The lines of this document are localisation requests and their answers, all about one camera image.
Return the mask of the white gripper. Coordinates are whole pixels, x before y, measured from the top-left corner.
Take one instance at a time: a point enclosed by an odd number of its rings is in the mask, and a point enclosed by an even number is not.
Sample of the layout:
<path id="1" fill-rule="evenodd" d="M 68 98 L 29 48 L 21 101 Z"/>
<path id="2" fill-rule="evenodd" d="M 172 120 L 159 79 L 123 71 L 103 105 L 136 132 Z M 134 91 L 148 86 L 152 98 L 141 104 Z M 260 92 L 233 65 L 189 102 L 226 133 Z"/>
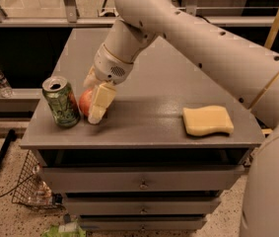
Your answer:
<path id="1" fill-rule="evenodd" d="M 107 108 L 116 96 L 113 84 L 124 82 L 132 71 L 133 65 L 134 61 L 130 56 L 122 57 L 120 54 L 114 54 L 104 43 L 101 44 L 94 58 L 94 66 L 90 68 L 83 82 L 85 89 L 94 88 L 89 107 L 89 123 L 98 124 L 103 119 Z"/>

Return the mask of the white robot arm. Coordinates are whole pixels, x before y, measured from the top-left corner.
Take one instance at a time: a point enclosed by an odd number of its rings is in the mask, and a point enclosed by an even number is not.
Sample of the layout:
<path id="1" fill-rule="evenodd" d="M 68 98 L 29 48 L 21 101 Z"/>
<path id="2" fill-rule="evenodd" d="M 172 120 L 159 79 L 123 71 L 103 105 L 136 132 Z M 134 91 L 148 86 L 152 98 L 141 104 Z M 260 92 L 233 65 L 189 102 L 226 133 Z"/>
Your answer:
<path id="1" fill-rule="evenodd" d="M 115 0 L 119 19 L 84 85 L 89 121 L 99 122 L 141 50 L 162 37 L 271 128 L 251 164 L 240 237 L 279 237 L 279 54 L 188 15 L 169 0 Z"/>

